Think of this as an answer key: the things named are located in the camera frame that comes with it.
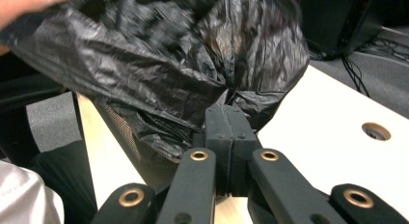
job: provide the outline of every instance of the desk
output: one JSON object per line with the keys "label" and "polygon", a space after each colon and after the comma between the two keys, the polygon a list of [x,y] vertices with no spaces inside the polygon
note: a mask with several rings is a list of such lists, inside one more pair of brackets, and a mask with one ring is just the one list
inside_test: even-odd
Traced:
{"label": "desk", "polygon": [[[93,105],[79,97],[95,196],[100,207],[128,182],[143,182]],[[364,123],[377,123],[392,137],[373,139]],[[264,148],[281,151],[316,188],[356,183],[409,219],[409,120],[308,67],[273,120],[259,132]],[[245,198],[216,206],[215,223],[251,223]]]}

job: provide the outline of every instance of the white sleeve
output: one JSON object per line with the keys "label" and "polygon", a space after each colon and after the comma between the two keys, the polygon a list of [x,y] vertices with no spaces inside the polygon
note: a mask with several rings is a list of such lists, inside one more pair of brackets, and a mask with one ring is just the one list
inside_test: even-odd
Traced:
{"label": "white sleeve", "polygon": [[1,223],[64,223],[60,196],[35,172],[0,160]]}

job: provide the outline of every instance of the person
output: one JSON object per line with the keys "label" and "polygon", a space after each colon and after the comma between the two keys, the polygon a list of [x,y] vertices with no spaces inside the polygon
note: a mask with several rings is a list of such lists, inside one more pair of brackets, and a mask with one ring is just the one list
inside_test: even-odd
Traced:
{"label": "person", "polygon": [[[23,14],[65,1],[0,0],[0,32]],[[8,51],[0,46],[0,54]],[[1,223],[91,222],[96,201],[84,141],[37,154],[26,168],[0,160],[0,201]]]}

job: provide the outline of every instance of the black computer case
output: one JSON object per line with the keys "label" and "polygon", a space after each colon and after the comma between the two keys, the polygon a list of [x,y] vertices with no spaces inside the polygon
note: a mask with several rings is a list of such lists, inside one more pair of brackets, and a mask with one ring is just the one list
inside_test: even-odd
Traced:
{"label": "black computer case", "polygon": [[374,38],[388,0],[298,0],[309,48],[324,57],[347,55]]}

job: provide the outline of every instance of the black plastic bag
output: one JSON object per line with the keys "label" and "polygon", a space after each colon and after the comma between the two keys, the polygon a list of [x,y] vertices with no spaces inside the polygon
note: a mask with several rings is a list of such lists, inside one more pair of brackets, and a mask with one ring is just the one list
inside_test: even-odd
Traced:
{"label": "black plastic bag", "polygon": [[259,130],[303,75],[308,48],[283,1],[80,0],[22,16],[1,40],[178,162],[211,104]]}

